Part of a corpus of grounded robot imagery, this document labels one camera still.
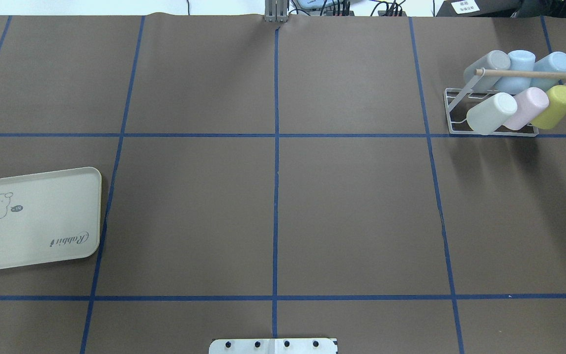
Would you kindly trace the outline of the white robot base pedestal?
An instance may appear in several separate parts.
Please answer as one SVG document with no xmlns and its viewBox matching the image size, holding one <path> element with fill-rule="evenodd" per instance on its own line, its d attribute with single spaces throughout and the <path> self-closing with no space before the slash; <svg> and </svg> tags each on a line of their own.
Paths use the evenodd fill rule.
<svg viewBox="0 0 566 354">
<path fill-rule="evenodd" d="M 209 354 L 337 354 L 332 338 L 220 339 L 209 345 Z"/>
</svg>

